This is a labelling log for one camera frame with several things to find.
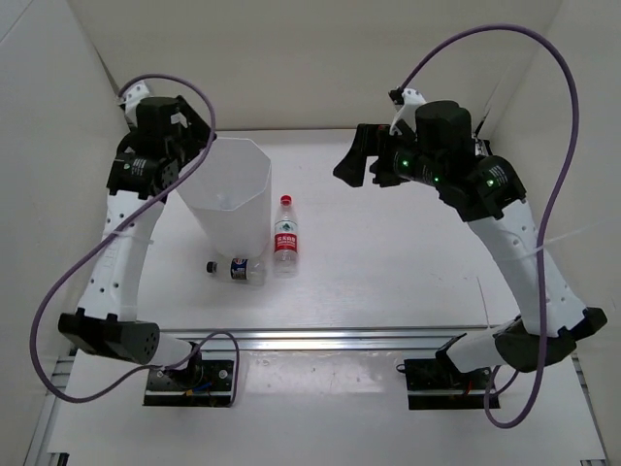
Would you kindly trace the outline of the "red label plastic bottle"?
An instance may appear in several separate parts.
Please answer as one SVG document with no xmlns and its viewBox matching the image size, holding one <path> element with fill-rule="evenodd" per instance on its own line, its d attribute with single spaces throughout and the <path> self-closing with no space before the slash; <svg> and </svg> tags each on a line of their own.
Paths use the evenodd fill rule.
<svg viewBox="0 0 621 466">
<path fill-rule="evenodd" d="M 298 221 L 292 197 L 282 195 L 274 224 L 274 271 L 278 277 L 289 277 L 298 268 Z"/>
</svg>

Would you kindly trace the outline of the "black cap plastic bottle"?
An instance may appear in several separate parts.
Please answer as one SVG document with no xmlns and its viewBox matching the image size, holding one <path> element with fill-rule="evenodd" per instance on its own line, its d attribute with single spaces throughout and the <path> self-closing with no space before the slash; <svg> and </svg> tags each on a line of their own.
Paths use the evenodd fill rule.
<svg viewBox="0 0 621 466">
<path fill-rule="evenodd" d="M 207 273 L 222 283 L 261 286 L 266 280 L 266 268 L 259 258 L 221 258 L 208 261 Z"/>
</svg>

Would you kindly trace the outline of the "clear crushed plastic bottle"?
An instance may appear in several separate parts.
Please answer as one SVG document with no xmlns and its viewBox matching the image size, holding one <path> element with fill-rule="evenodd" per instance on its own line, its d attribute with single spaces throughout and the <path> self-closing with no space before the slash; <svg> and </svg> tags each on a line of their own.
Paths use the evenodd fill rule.
<svg viewBox="0 0 621 466">
<path fill-rule="evenodd" d="M 228 195 L 224 193 L 218 193 L 216 195 L 217 206 L 220 210 L 235 210 L 238 206 L 237 202 Z"/>
</svg>

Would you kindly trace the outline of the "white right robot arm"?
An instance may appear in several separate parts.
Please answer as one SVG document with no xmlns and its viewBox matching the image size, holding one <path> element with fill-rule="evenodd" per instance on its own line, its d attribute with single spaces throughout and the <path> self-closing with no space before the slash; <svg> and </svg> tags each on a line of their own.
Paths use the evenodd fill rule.
<svg viewBox="0 0 621 466">
<path fill-rule="evenodd" d="M 507 160 L 477 152 L 471 115 L 456 102 L 423 104 L 394 127 L 358 124 L 333 174 L 360 187 L 367 172 L 381 187 L 433 187 L 487 248 L 518 306 L 505 325 L 463 334 L 437 350 L 436 376 L 444 386 L 456 388 L 491 366 L 533 372 L 541 349 L 544 363 L 555 364 L 606 325 L 605 312 L 575 296 L 550 254 L 537 262 L 538 229 L 524 185 Z"/>
</svg>

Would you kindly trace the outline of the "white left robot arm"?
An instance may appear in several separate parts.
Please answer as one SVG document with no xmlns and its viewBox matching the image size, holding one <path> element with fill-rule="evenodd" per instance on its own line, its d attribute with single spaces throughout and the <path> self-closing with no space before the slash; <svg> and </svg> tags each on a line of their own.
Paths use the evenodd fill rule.
<svg viewBox="0 0 621 466">
<path fill-rule="evenodd" d="M 137 126 L 119 143 L 107 182 L 104 237 L 89 283 L 74 313 L 62 314 L 59 332 L 91 355 L 139 365 L 170 366 L 182 388 L 200 383 L 204 366 L 189 343 L 163 337 L 157 324 L 137 318 L 139 284 L 151 234 L 165 202 L 132 214 L 176 182 L 204 148 L 208 125 L 181 96 L 146 97 Z"/>
</svg>

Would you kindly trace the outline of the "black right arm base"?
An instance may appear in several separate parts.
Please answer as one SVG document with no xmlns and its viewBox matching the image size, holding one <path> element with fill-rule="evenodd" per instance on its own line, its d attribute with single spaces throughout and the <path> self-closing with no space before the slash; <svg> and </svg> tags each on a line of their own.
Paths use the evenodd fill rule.
<svg viewBox="0 0 621 466">
<path fill-rule="evenodd" d="M 410 411 L 467 411 L 484 409 L 490 368 L 453 377 L 436 359 L 405 359 L 396 371 L 406 379 Z"/>
</svg>

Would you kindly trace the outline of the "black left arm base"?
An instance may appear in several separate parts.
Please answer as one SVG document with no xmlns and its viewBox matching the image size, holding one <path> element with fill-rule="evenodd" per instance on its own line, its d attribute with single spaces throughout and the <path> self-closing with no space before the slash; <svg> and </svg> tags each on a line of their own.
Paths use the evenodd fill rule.
<svg viewBox="0 0 621 466">
<path fill-rule="evenodd" d="M 226 408 L 232 404 L 235 371 L 232 359 L 204 359 L 193 382 L 180 383 L 150 371 L 143 397 L 146 407 Z"/>
</svg>

